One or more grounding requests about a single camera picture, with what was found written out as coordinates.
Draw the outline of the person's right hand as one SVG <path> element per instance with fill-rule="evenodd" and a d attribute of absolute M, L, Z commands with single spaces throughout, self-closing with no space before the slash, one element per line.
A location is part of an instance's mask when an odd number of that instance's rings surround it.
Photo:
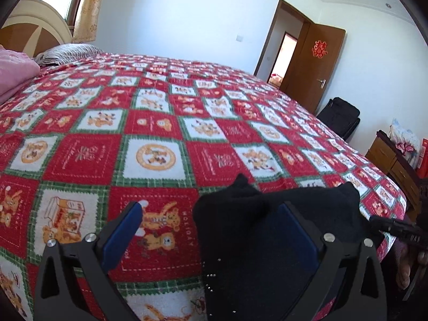
<path fill-rule="evenodd" d="M 427 265 L 427 252 L 412 249 L 402 243 L 395 250 L 398 254 L 398 272 L 396 281 L 401 289 L 406 289 L 410 284 L 410 274 L 413 263 L 418 262 L 420 265 Z"/>

